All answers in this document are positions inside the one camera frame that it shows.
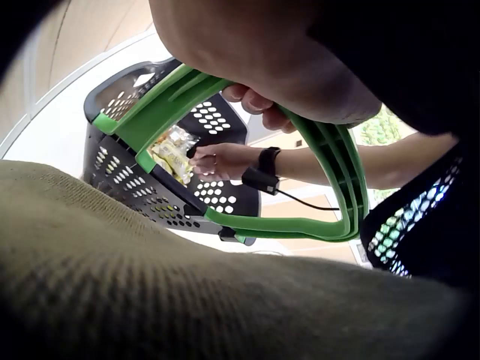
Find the black wristband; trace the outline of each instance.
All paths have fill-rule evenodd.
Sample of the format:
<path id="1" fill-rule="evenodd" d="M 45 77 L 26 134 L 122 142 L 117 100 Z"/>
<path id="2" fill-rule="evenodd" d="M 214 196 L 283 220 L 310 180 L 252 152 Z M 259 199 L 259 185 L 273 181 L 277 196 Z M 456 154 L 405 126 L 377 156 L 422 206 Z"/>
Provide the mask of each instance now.
<path id="1" fill-rule="evenodd" d="M 281 150 L 278 147 L 263 149 L 258 156 L 258 169 L 264 174 L 275 176 L 275 158 L 280 151 Z"/>

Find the packaged food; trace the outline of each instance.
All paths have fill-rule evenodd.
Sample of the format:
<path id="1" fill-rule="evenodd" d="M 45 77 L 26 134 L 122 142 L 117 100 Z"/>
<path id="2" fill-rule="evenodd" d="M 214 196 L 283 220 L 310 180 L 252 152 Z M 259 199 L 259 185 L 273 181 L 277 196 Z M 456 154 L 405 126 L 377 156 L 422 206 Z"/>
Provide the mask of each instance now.
<path id="1" fill-rule="evenodd" d="M 170 140 L 164 140 L 161 144 L 155 145 L 152 151 L 164 159 L 184 183 L 190 181 L 190 172 L 193 167 L 189 164 L 188 157 Z"/>
<path id="2" fill-rule="evenodd" d="M 187 154 L 187 151 L 200 140 L 198 136 L 190 134 L 177 125 L 170 128 L 168 139 L 184 154 Z"/>
<path id="3" fill-rule="evenodd" d="M 200 140 L 181 127 L 173 125 L 148 149 L 153 160 L 178 182 L 186 186 L 193 176 L 187 152 Z"/>
<path id="4" fill-rule="evenodd" d="M 161 157 L 159 157 L 157 154 L 155 153 L 152 153 L 152 158 L 153 160 L 155 160 L 155 162 L 160 165 L 163 170 L 165 170 L 167 173 L 169 173 L 170 175 L 173 175 L 173 170 L 172 168 L 170 167 L 170 165 L 168 164 L 168 162 L 166 162 L 164 159 L 162 159 Z"/>

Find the green plants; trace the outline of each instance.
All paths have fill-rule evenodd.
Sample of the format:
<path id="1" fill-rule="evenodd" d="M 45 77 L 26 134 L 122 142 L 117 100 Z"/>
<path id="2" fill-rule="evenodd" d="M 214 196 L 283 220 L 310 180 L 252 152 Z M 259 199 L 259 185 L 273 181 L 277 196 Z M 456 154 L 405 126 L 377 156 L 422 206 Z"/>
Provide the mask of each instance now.
<path id="1" fill-rule="evenodd" d="M 385 105 L 379 113 L 370 120 L 362 123 L 357 134 L 362 145 L 389 145 L 402 138 L 399 124 L 401 120 Z M 375 201 L 380 203 L 397 189 L 373 190 Z"/>

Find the yellow snack package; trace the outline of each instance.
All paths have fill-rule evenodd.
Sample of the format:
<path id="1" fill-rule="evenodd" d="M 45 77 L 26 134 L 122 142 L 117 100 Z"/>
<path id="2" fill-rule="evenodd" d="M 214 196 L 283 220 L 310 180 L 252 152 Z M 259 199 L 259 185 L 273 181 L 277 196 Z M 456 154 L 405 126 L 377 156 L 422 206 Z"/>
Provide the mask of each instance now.
<path id="1" fill-rule="evenodd" d="M 160 165 L 163 170 L 165 170 L 167 173 L 169 173 L 170 175 L 173 175 L 173 170 L 172 168 L 170 167 L 170 165 L 168 164 L 168 162 L 166 162 L 164 159 L 162 159 L 161 157 L 159 157 L 157 154 L 155 153 L 152 153 L 152 158 L 153 160 L 155 160 L 155 162 Z"/>
<path id="2" fill-rule="evenodd" d="M 152 152 L 164 159 L 184 184 L 190 182 L 190 172 L 193 166 L 189 164 L 188 157 L 177 149 L 170 140 L 155 145 Z"/>

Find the green basket handle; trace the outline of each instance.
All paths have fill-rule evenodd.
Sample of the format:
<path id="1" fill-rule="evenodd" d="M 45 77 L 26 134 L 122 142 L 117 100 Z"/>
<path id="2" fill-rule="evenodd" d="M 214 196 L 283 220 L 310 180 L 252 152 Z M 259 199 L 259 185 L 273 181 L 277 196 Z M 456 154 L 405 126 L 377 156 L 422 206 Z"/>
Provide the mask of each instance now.
<path id="1" fill-rule="evenodd" d="M 150 173 L 156 163 L 148 147 L 199 103 L 232 82 L 181 65 L 150 89 L 119 121 L 100 113 L 93 124 L 116 134 L 137 152 L 136 162 Z M 280 107 L 307 142 L 337 197 L 342 219 L 324 222 L 306 218 L 262 218 L 219 213 L 207 208 L 204 217 L 236 231 L 236 238 L 311 238 L 347 241 L 358 237 L 359 223 L 368 213 L 365 176 L 346 126 L 305 119 Z"/>

